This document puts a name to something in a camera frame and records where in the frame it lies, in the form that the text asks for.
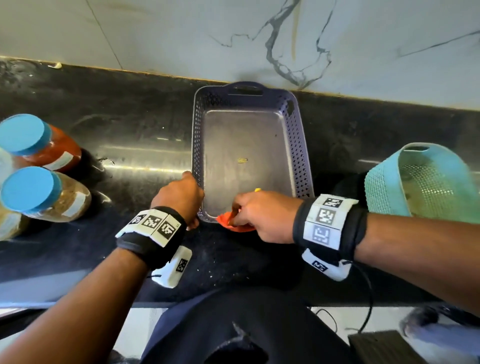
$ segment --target spice jar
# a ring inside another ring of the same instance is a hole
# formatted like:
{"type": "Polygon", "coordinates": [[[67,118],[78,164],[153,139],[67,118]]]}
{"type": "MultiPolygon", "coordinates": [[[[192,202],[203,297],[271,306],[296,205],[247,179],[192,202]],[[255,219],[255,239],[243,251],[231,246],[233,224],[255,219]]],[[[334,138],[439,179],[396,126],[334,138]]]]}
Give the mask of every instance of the spice jar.
{"type": "Polygon", "coordinates": [[[0,147],[17,157],[17,167],[65,172],[82,157],[72,138],[30,114],[13,115],[0,123],[0,147]]]}
{"type": "Polygon", "coordinates": [[[0,204],[0,242],[20,235],[28,226],[30,218],[10,211],[0,204]]]}
{"type": "Polygon", "coordinates": [[[41,167],[25,167],[3,183],[3,205],[31,218],[69,222],[82,216],[90,206],[90,191],[80,182],[41,167]]]}

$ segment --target black cable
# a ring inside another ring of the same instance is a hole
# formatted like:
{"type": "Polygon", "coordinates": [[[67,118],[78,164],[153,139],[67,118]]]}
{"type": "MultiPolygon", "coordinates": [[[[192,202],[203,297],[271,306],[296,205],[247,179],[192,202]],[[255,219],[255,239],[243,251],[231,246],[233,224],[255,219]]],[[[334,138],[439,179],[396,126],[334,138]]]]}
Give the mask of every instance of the black cable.
{"type": "Polygon", "coordinates": [[[362,331],[365,329],[365,327],[368,324],[368,321],[370,320],[370,316],[372,315],[372,309],[373,309],[373,287],[372,287],[372,282],[370,282],[370,278],[368,278],[367,272],[363,270],[362,267],[359,265],[355,264],[352,262],[352,265],[360,272],[360,274],[365,278],[368,284],[368,290],[369,290],[369,308],[368,308],[368,313],[367,317],[365,318],[365,321],[363,322],[362,326],[360,326],[359,329],[356,328],[345,328],[345,330],[357,330],[357,332],[360,334],[362,331]]]}
{"type": "Polygon", "coordinates": [[[320,311],[325,311],[325,312],[327,312],[328,315],[332,318],[333,322],[335,322],[335,333],[337,333],[337,331],[338,331],[338,325],[336,324],[336,321],[335,321],[335,319],[333,318],[332,314],[331,314],[330,312],[328,312],[327,310],[325,310],[324,308],[321,308],[321,309],[319,309],[317,312],[315,312],[315,316],[317,316],[320,311]]]}

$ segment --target red cloth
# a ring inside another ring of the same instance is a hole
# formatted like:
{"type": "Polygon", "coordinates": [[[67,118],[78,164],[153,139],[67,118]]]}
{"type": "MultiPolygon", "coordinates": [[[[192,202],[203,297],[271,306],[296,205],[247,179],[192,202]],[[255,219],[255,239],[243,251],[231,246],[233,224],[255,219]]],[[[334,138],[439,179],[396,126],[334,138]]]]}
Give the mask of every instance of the red cloth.
{"type": "Polygon", "coordinates": [[[224,228],[227,228],[227,229],[235,231],[235,232],[249,232],[249,231],[256,230],[255,227],[253,227],[250,224],[241,225],[241,226],[231,226],[231,225],[229,225],[228,222],[230,221],[230,216],[231,215],[232,215],[232,212],[229,211],[229,212],[226,212],[225,214],[217,216],[216,220],[224,228]]]}

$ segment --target plastic basket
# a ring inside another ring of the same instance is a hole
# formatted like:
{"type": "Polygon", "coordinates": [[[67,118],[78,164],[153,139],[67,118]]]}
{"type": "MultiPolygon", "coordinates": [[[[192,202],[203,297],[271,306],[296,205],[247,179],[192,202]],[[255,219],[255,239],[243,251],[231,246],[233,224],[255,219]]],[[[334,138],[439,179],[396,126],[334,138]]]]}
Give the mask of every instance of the plastic basket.
{"type": "Polygon", "coordinates": [[[480,223],[480,195],[468,166],[450,149],[407,144],[365,178],[368,210],[480,223]]]}

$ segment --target gray vein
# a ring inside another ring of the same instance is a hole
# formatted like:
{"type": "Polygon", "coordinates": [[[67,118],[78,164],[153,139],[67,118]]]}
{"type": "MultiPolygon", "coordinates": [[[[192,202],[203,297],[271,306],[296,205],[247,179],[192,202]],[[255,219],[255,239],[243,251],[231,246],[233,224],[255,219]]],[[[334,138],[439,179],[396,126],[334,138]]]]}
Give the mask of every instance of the gray vein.
{"type": "Polygon", "coordinates": [[[473,36],[473,35],[475,35],[475,34],[480,34],[480,30],[476,30],[476,31],[471,32],[471,33],[468,33],[468,34],[464,34],[464,35],[462,35],[462,36],[457,36],[457,37],[452,38],[452,39],[450,39],[450,40],[447,40],[447,41],[445,41],[445,42],[437,43],[437,44],[434,44],[433,46],[429,46],[429,47],[427,47],[427,48],[415,50],[415,51],[410,52],[410,53],[401,54],[400,49],[399,49],[399,50],[398,50],[398,56],[399,56],[399,57],[409,56],[410,54],[415,54],[415,53],[423,52],[424,50],[428,50],[428,49],[431,49],[431,48],[443,46],[444,44],[447,44],[447,43],[450,43],[450,42],[454,42],[454,41],[456,41],[456,40],[465,38],[466,36],[473,36]]]}
{"type": "Polygon", "coordinates": [[[316,42],[315,42],[315,47],[316,47],[316,50],[318,52],[318,57],[317,59],[315,60],[315,62],[313,62],[312,64],[302,68],[301,70],[297,70],[297,71],[292,71],[289,67],[287,67],[286,65],[282,64],[279,59],[282,58],[282,56],[278,57],[278,59],[275,59],[274,56],[273,56],[273,47],[275,45],[275,42],[278,38],[278,34],[280,32],[280,27],[282,26],[283,22],[285,21],[285,19],[287,19],[290,14],[292,14],[293,10],[295,9],[295,7],[300,3],[300,0],[292,0],[292,3],[288,6],[286,6],[288,0],[285,0],[285,2],[283,3],[281,9],[279,12],[277,12],[273,17],[271,17],[269,20],[267,20],[265,22],[264,25],[262,25],[262,27],[258,30],[258,32],[255,34],[255,36],[250,36],[249,34],[233,34],[231,37],[230,37],[230,42],[229,43],[222,43],[220,42],[219,40],[215,39],[214,37],[210,36],[215,42],[217,42],[218,44],[220,44],[221,46],[223,47],[228,47],[228,48],[232,48],[233,47],[233,39],[236,38],[236,37],[246,37],[248,40],[251,40],[251,41],[254,41],[258,35],[260,34],[260,32],[267,26],[267,25],[271,25],[272,26],[272,33],[269,37],[269,39],[265,42],[265,47],[267,49],[267,54],[266,54],[266,59],[267,61],[273,66],[275,72],[277,74],[279,74],[281,77],[285,78],[286,80],[290,81],[291,83],[293,83],[294,85],[298,86],[299,87],[299,90],[303,90],[304,88],[308,87],[309,85],[311,85],[313,82],[319,80],[320,78],[322,78],[325,74],[325,71],[327,70],[328,66],[330,66],[330,64],[332,63],[332,60],[331,60],[331,55],[330,55],[330,51],[329,50],[326,50],[325,48],[321,48],[318,46],[319,42],[320,42],[320,39],[322,37],[322,35],[324,34],[325,32],[325,29],[326,27],[328,26],[328,24],[330,23],[330,20],[332,19],[332,15],[333,15],[333,12],[335,10],[335,7],[336,7],[336,3],[337,3],[337,0],[334,1],[334,4],[333,4],[333,7],[330,11],[330,14],[328,15],[328,18],[327,18],[327,21],[325,22],[325,25],[323,26],[322,28],[322,31],[320,32],[320,35],[318,36],[316,42]],[[320,60],[322,54],[325,54],[326,55],[326,59],[327,59],[327,65],[324,67],[324,69],[322,70],[322,72],[320,73],[320,75],[318,77],[315,77],[313,79],[310,79],[310,80],[307,80],[307,76],[305,75],[304,71],[314,65],[317,64],[317,62],[320,60]]]}

